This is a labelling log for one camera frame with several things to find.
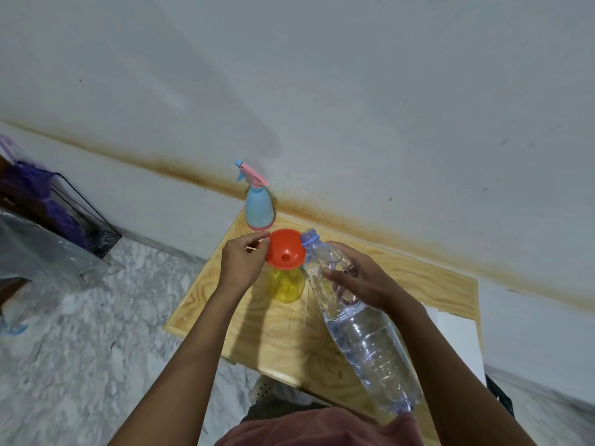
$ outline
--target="person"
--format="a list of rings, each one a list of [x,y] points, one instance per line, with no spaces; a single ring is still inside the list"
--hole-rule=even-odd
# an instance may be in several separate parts
[[[110,446],[196,445],[211,395],[227,328],[244,293],[265,262],[269,232],[227,241],[217,288],[174,356],[123,423]],[[399,329],[443,445],[532,445],[531,438],[459,358],[423,305],[368,255],[332,243],[358,268],[325,277],[385,312]],[[422,445],[412,413],[376,426],[338,408],[296,411],[246,420],[219,445]]]

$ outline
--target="wooden table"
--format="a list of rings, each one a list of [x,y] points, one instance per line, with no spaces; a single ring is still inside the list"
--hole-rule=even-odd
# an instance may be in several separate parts
[[[271,230],[294,228],[302,232],[310,227],[312,225],[302,220],[278,213]],[[474,320],[481,338],[475,279],[360,242],[340,232],[315,228],[323,241],[341,241],[369,254],[424,304]],[[242,211],[165,324],[166,331],[186,336],[217,286],[221,250],[226,241],[250,232]],[[306,285],[301,299],[292,304],[272,301],[266,289],[269,271],[265,265],[257,282],[240,302],[227,330],[221,355],[365,418],[382,423],[390,420],[391,415],[376,407],[338,352],[310,286]],[[438,437],[425,401],[416,406],[415,414],[426,443],[436,444]]]

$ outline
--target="rust stain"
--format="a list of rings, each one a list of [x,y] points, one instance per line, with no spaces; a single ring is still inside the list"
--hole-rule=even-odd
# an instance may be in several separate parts
[[[231,181],[226,177],[217,175],[209,169],[197,169],[196,167],[182,164],[177,160],[172,160],[165,156],[139,157],[129,152],[116,150],[105,144],[97,144],[92,141],[87,141],[86,139],[85,143],[82,143],[70,139],[67,134],[48,134],[10,120],[2,120],[2,122],[51,140],[63,142],[69,146],[96,155],[114,159],[165,177],[188,182],[229,197],[234,197],[240,200],[243,200],[246,197],[248,189],[244,182],[237,183]],[[320,224],[335,230],[340,230],[341,232],[364,239],[371,243],[381,244],[385,247],[391,247],[421,259],[448,266],[458,272],[475,275],[476,277],[485,277],[498,282],[501,285],[507,286],[510,288],[509,291],[511,292],[516,292],[518,294],[538,294],[575,306],[582,310],[595,312],[595,300],[592,299],[592,295],[577,294],[575,292],[563,291],[548,285],[543,285],[537,281],[522,276],[514,270],[490,262],[473,260],[469,257],[454,253],[440,244],[423,243],[407,239],[380,225],[362,223],[350,217],[328,212],[324,207],[316,204],[313,200],[299,199],[296,198],[294,194],[271,191],[271,198],[276,210],[291,216],[300,217],[306,221],[311,221],[313,224]]]

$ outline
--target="blue spray bottle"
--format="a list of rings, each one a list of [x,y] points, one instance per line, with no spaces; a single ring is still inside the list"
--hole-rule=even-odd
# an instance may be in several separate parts
[[[242,161],[236,161],[236,166],[240,168],[240,175],[236,181],[245,178],[250,183],[244,209],[246,223],[255,231],[268,230],[275,219],[271,196],[265,189],[265,186],[268,186],[268,181]]]

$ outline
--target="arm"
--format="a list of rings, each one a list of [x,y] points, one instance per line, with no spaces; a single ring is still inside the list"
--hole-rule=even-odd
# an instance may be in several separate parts
[[[325,271],[364,303],[383,310],[395,323],[420,379],[443,445],[515,444],[533,441],[452,349],[425,308],[368,255],[332,243],[355,262],[358,277]]]
[[[217,289],[110,446],[198,443],[227,327],[242,296],[260,274],[270,242],[268,235],[252,233],[227,241]],[[263,239],[262,247],[246,249],[255,247],[259,239]]]

